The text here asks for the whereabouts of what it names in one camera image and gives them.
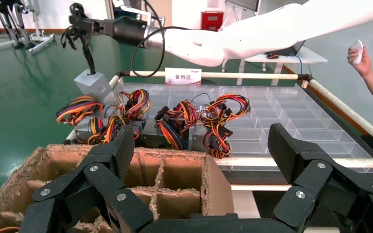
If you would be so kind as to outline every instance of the floor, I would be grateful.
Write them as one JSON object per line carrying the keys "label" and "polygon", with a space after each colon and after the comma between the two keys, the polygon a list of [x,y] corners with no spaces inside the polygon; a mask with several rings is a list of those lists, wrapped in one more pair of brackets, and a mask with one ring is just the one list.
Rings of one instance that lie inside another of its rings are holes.
{"label": "floor", "polygon": [[[73,79],[87,68],[82,51],[63,49],[60,35],[57,43],[31,56],[25,50],[0,50],[0,186],[8,176],[31,154],[36,147],[62,143],[72,127],[58,125],[55,113],[79,94]],[[130,70],[134,48],[120,46],[106,36],[94,36],[91,50],[97,71],[112,78],[116,70]],[[136,70],[155,69],[159,50],[139,51],[135,58]],[[260,73],[261,64],[246,64],[245,71]],[[227,63],[228,72],[237,72],[239,61]],[[171,54],[166,54],[165,67],[194,67]],[[198,67],[206,72],[220,72],[220,67]],[[128,78],[133,82],[163,83],[162,78]],[[214,80],[220,85],[234,85],[236,80]],[[244,85],[269,85],[270,81],[244,80]],[[294,82],[280,82],[280,85]]]}

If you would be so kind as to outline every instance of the white sign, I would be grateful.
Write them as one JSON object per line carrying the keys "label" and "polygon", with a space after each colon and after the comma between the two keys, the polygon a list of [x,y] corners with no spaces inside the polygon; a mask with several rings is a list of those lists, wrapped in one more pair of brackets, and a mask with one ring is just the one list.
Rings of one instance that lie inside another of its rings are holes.
{"label": "white sign", "polygon": [[199,84],[201,77],[201,69],[165,68],[165,84]]}

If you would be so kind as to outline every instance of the human hand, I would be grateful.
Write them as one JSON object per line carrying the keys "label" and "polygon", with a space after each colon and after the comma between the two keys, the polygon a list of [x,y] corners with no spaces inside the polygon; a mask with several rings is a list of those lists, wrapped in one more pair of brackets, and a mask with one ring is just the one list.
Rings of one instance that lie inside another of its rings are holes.
{"label": "human hand", "polygon": [[361,76],[366,76],[369,74],[372,70],[371,68],[371,59],[370,56],[367,53],[367,47],[364,47],[364,50],[362,51],[362,59],[361,62],[358,65],[354,65],[353,61],[358,57],[358,50],[356,49],[348,49],[348,63],[352,65],[356,71]]}

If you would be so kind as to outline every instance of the clear plastic tray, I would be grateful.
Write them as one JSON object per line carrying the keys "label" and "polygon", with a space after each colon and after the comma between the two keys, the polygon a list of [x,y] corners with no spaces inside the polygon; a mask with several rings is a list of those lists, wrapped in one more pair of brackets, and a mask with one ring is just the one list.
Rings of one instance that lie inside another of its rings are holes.
{"label": "clear plastic tray", "polygon": [[[224,94],[246,96],[251,103],[251,111],[245,116],[229,121],[226,127],[233,131],[228,138],[232,157],[271,156],[267,147],[271,124],[281,123],[289,134],[297,139],[317,143],[333,158],[370,158],[331,117],[301,89],[294,87],[246,87],[246,86],[198,86],[125,84],[117,89],[132,92],[143,88],[149,91],[152,106],[149,117],[154,117],[163,106],[175,107],[179,101],[189,99],[199,108],[215,101]],[[228,101],[233,112],[239,104]],[[247,171],[278,171],[277,167],[222,166],[222,169]],[[358,172],[373,173],[372,169],[355,169]]]}

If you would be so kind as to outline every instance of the white table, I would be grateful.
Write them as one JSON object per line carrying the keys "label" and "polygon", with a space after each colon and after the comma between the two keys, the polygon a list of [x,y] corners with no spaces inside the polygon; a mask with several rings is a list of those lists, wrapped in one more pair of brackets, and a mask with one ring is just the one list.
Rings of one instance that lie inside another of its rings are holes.
{"label": "white table", "polygon": [[[319,56],[318,54],[311,51],[310,49],[308,49],[305,46],[301,47],[301,49],[297,53],[297,56],[301,59],[303,64],[315,64],[315,63],[326,63],[326,62],[328,62],[327,59]],[[239,71],[238,71],[239,73],[244,72],[245,62],[262,62],[262,63],[264,63],[263,67],[265,67],[266,63],[277,63],[277,65],[275,67],[275,70],[274,70],[274,74],[280,74],[281,71],[282,71],[282,67],[283,67],[284,63],[299,63],[300,60],[298,60],[298,58],[296,58],[294,56],[279,56],[276,59],[268,59],[265,54],[259,54],[259,55],[254,56],[254,57],[250,57],[250,58],[247,58],[247,59],[242,59],[241,64],[239,65]],[[224,61],[224,63],[222,64],[222,70],[223,71],[225,70],[225,63],[226,63],[226,61]],[[237,85],[241,85],[241,84],[242,84],[242,79],[238,79]],[[278,85],[278,79],[272,80],[271,85],[272,86]]]}

